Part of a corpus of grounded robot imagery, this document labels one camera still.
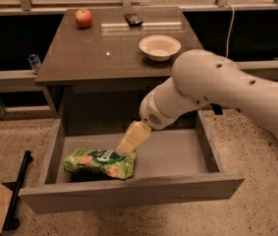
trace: red apple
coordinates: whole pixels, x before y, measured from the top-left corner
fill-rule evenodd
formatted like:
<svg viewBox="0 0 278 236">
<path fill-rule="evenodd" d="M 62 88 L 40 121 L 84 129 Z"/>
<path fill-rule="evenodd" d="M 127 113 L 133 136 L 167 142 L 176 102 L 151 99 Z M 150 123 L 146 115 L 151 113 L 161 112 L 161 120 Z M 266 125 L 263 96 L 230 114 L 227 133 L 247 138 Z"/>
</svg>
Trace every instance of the red apple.
<svg viewBox="0 0 278 236">
<path fill-rule="evenodd" d="M 75 20 L 80 28 L 89 28 L 92 21 L 91 12 L 87 9 L 78 9 L 75 13 Z"/>
</svg>

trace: bowl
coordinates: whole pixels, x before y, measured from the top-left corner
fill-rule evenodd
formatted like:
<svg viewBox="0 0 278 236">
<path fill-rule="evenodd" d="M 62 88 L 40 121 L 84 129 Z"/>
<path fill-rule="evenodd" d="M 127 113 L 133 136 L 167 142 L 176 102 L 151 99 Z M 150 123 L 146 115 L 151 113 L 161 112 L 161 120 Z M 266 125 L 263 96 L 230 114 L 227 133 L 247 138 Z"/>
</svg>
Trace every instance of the bowl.
<svg viewBox="0 0 278 236">
<path fill-rule="evenodd" d="M 166 61 L 180 48 L 180 42 L 168 35 L 151 35 L 139 42 L 139 49 L 154 61 Z"/>
</svg>

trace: floor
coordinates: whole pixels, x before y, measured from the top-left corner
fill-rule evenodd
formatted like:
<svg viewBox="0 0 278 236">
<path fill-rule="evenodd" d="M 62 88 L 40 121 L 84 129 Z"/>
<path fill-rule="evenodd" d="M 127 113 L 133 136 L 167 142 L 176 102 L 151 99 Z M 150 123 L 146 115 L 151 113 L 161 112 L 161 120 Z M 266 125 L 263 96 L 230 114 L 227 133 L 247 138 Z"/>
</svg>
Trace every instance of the floor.
<svg viewBox="0 0 278 236">
<path fill-rule="evenodd" d="M 0 122 L 0 182 L 15 181 L 31 150 L 25 187 L 37 184 L 55 122 L 47 108 L 11 108 Z M 230 200 L 35 214 L 20 200 L 21 226 L 7 235 L 278 235 L 278 142 L 233 110 L 205 120 L 227 172 L 245 181 Z"/>
</svg>

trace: green snack bag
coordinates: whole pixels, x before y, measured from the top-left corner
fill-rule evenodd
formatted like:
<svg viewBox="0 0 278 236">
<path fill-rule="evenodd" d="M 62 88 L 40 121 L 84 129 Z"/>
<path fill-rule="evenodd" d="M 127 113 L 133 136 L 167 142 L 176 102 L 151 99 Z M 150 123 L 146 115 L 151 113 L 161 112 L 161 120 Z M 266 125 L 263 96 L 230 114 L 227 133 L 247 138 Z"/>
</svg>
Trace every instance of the green snack bag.
<svg viewBox="0 0 278 236">
<path fill-rule="evenodd" d="M 68 173 L 103 173 L 109 177 L 127 179 L 133 175 L 137 152 L 125 156 L 111 149 L 76 148 L 64 158 L 64 171 Z"/>
</svg>

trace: tabletop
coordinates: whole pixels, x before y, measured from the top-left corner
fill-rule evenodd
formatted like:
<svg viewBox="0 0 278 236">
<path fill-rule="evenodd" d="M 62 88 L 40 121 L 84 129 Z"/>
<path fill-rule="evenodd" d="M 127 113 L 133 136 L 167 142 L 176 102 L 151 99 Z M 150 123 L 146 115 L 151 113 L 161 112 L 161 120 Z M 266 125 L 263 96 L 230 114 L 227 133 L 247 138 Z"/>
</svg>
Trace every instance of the tabletop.
<svg viewBox="0 0 278 236">
<path fill-rule="evenodd" d="M 89 9 L 92 25 L 80 29 L 76 10 L 68 10 L 57 29 L 40 71 L 39 86 L 75 86 L 91 80 L 169 77 L 172 63 L 189 49 L 202 48 L 179 7 Z M 125 13 L 137 13 L 140 27 L 130 28 Z M 139 50 L 153 34 L 169 35 L 181 43 L 168 61 L 155 62 Z"/>
</svg>

